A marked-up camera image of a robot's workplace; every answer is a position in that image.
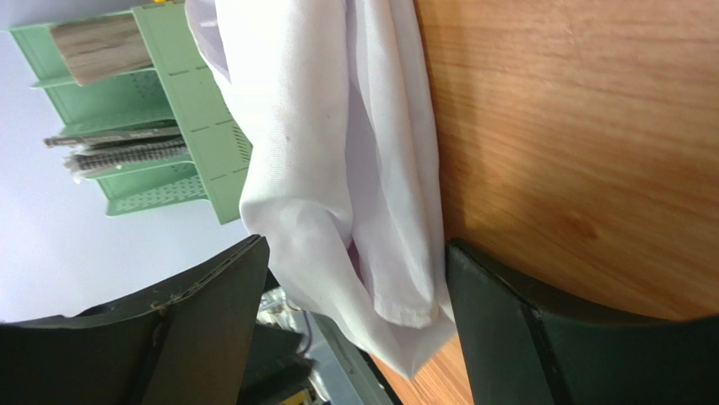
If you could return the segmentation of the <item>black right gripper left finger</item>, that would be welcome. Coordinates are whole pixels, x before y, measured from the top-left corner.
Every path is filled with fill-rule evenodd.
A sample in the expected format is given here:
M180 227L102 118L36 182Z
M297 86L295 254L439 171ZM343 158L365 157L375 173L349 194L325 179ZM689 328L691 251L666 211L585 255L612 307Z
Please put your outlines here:
M253 235L76 316L2 324L2 403L235 403L268 256Z

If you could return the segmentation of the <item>white long sleeve shirt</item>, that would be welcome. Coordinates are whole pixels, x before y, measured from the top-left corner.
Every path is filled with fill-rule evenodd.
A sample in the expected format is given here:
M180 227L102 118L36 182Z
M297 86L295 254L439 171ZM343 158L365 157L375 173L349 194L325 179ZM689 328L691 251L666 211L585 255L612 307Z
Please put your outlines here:
M405 378L455 334L435 115L411 1L189 1L252 146L239 202L301 309Z

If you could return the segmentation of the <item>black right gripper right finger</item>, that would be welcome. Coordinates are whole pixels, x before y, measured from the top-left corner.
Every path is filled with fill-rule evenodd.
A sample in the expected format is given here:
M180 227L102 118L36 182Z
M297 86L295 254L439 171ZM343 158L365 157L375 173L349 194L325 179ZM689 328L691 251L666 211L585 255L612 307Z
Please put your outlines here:
M715 404L718 319L585 300L455 238L446 282L477 404Z

